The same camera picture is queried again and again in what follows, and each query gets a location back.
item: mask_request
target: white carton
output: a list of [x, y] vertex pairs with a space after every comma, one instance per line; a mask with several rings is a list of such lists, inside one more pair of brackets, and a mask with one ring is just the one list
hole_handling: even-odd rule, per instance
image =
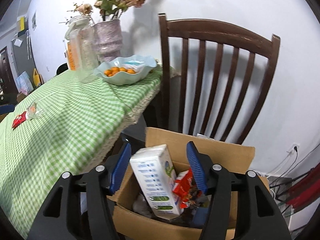
[[130, 159], [137, 181], [157, 217], [173, 219], [182, 213], [172, 192], [177, 177], [166, 144], [138, 150]]

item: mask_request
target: green checkered tablecloth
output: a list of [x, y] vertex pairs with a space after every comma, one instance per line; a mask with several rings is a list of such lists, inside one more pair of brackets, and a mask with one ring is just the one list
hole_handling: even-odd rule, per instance
[[[162, 70], [133, 85], [78, 81], [75, 71], [49, 80], [0, 123], [0, 205], [27, 238], [47, 194], [64, 171], [79, 174], [98, 165], [121, 130], [137, 122], [158, 93]], [[15, 130], [12, 121], [35, 99], [44, 113]]]

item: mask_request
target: vase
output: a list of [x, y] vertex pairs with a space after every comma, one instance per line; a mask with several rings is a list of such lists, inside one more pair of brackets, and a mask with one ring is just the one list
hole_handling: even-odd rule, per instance
[[120, 56], [122, 34], [120, 20], [100, 22], [94, 28], [94, 48], [100, 62], [111, 61]]

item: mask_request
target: light blue bowl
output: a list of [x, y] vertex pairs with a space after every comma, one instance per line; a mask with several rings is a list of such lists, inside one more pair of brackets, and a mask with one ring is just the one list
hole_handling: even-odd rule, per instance
[[[112, 77], [107, 77], [104, 72], [107, 69], [110, 69], [114, 66], [121, 67], [125, 62], [130, 60], [139, 60], [144, 61], [146, 65], [142, 68], [142, 70], [135, 74], [129, 74], [127, 72], [118, 72]], [[101, 77], [104, 81], [116, 85], [116, 86], [122, 86], [122, 85], [131, 85], [135, 82], [138, 82], [142, 79], [144, 79], [151, 69], [155, 68], [157, 66], [156, 60], [151, 56], [139, 56], [139, 55], [133, 55], [131, 57], [117, 57], [116, 59], [108, 62], [103, 62], [100, 64], [99, 67], [93, 70], [93, 74], [96, 76]]]

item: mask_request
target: chair backrest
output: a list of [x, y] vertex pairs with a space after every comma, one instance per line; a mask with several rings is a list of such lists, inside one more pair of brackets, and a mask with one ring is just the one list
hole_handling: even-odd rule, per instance
[[172, 20], [167, 21], [166, 14], [159, 14], [160, 24], [160, 38], [162, 48], [162, 64], [163, 64], [163, 80], [162, 80], [162, 119], [163, 126], [165, 129], [169, 127], [169, 99], [170, 99], [170, 61], [169, 61], [169, 37], [182, 38], [182, 62], [181, 62], [181, 89], [180, 89], [180, 103], [179, 103], [179, 120], [178, 120], [178, 131], [182, 133], [185, 100], [186, 100], [186, 88], [187, 88], [187, 72], [188, 72], [188, 39], [200, 40], [199, 45], [199, 59], [198, 59], [198, 72], [196, 79], [196, 91], [195, 98], [193, 101], [193, 110], [191, 114], [191, 121], [189, 127], [189, 134], [193, 134], [193, 130], [196, 123], [196, 117], [199, 107], [202, 79], [204, 73], [204, 63], [206, 54], [206, 41], [213, 41], [218, 44], [217, 54], [214, 64], [214, 72], [212, 78], [212, 85], [209, 95], [209, 101], [204, 115], [204, 120], [201, 125], [200, 133], [204, 134], [207, 127], [214, 97], [216, 94], [218, 78], [220, 75], [220, 68], [222, 62], [223, 45], [231, 45], [234, 47], [233, 56], [231, 61], [231, 68], [229, 71], [228, 82], [225, 93], [223, 95], [222, 103], [215, 120], [211, 138], [213, 138], [218, 130], [223, 113], [225, 111], [232, 83], [236, 73], [236, 66], [238, 62], [239, 49], [245, 49], [250, 52], [247, 68], [245, 71], [244, 80], [239, 93], [239, 97], [236, 102], [236, 106], [233, 110], [228, 125], [223, 132], [221, 141], [225, 141], [229, 135], [235, 120], [238, 116], [242, 103], [244, 101], [245, 94], [247, 92], [252, 70], [254, 67], [255, 54], [259, 54], [268, 58], [267, 69], [264, 74], [264, 78], [260, 87], [260, 95], [257, 103], [254, 107], [248, 122], [242, 130], [239, 138], [236, 140], [237, 144], [242, 144], [244, 139], [247, 137], [251, 130], [254, 122], [256, 121], [260, 110], [267, 97], [273, 75], [276, 69], [276, 63], [278, 60], [280, 38], [276, 35], [272, 35], [272, 40], [269, 41], [266, 38], [253, 33], [245, 28], [215, 20], [204, 20], [204, 19], [184, 19], [184, 20]]

